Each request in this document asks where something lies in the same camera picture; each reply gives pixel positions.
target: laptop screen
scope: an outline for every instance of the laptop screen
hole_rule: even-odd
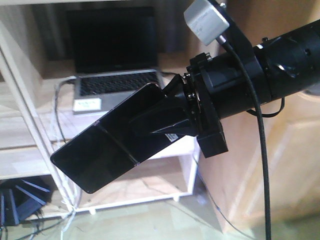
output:
[[[102,73],[157,66],[152,7],[67,12],[77,73]]]

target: floor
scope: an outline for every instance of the floor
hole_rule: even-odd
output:
[[[246,240],[237,232],[223,234],[209,198],[198,180],[195,193],[172,199],[99,210],[95,215],[77,213],[65,240]],[[44,223],[47,228],[59,220]],[[44,231],[33,239],[59,240],[68,221]],[[8,228],[8,240],[16,240],[32,232],[31,223]],[[247,229],[255,240],[264,239],[264,226]],[[279,222],[272,225],[274,240],[320,240],[320,216]]]

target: laptop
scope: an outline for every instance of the laptop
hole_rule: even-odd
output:
[[[73,10],[67,22],[77,75],[74,114],[110,111],[150,82],[164,87],[152,7]]]

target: laptop keyboard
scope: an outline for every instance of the laptop keyboard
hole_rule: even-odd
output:
[[[141,72],[81,78],[80,95],[98,95],[138,90],[147,83],[159,83],[157,72]]]

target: sticker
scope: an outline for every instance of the sticker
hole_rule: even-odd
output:
[[[167,133],[165,135],[170,140],[170,142],[174,142],[175,140],[177,140],[179,138],[177,136],[177,134],[174,134],[174,133]]]
[[[100,98],[85,98],[74,100],[73,111],[93,111],[101,110],[101,99]]]

